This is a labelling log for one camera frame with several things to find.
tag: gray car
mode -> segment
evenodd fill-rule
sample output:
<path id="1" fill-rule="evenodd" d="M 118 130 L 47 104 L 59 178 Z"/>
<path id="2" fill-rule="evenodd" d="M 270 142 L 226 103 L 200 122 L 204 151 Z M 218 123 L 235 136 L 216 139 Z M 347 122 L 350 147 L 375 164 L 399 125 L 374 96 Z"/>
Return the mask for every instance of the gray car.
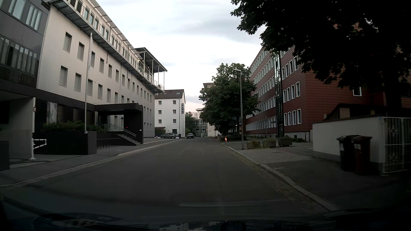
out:
<path id="1" fill-rule="evenodd" d="M 161 138 L 172 138 L 175 139 L 175 134 L 174 133 L 166 133 L 164 135 L 161 135 Z"/>

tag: street lamp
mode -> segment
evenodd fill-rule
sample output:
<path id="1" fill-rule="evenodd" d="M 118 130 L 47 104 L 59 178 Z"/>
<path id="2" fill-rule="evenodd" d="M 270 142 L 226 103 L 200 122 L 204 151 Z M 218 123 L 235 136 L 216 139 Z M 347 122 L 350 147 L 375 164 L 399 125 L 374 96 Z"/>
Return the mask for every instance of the street lamp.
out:
<path id="1" fill-rule="evenodd" d="M 242 87 L 241 87 L 241 70 L 239 69 L 234 69 L 236 72 L 240 72 L 240 108 L 241 108 L 241 149 L 244 150 L 244 121 L 242 120 Z"/>

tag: metal gate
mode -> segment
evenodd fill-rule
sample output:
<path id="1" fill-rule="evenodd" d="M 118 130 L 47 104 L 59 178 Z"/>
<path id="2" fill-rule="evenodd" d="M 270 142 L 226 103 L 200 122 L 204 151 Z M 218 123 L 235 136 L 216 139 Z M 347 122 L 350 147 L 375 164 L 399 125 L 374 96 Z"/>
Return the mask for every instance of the metal gate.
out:
<path id="1" fill-rule="evenodd" d="M 411 118 L 385 117 L 383 172 L 411 169 Z"/>

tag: street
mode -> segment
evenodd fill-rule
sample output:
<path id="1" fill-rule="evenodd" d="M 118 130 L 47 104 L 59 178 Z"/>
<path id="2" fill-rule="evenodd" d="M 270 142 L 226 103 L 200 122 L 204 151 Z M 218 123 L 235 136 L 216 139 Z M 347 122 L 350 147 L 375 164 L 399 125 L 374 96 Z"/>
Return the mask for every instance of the street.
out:
<path id="1" fill-rule="evenodd" d="M 193 215 L 325 212 L 215 139 L 181 139 L 4 193 L 49 213 L 94 213 L 128 222 Z"/>

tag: flagpole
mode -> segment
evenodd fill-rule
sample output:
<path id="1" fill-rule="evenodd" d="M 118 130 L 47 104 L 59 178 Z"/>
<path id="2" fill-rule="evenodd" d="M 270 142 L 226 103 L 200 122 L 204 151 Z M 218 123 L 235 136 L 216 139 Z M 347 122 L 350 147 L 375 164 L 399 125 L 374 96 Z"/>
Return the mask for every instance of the flagpole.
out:
<path id="1" fill-rule="evenodd" d="M 85 89 L 84 89 L 84 133 L 87 133 L 87 83 L 88 73 L 91 64 L 91 50 L 93 45 L 93 32 L 90 33 L 90 45 L 88 46 L 88 58 L 87 58 L 87 72 L 85 75 Z"/>

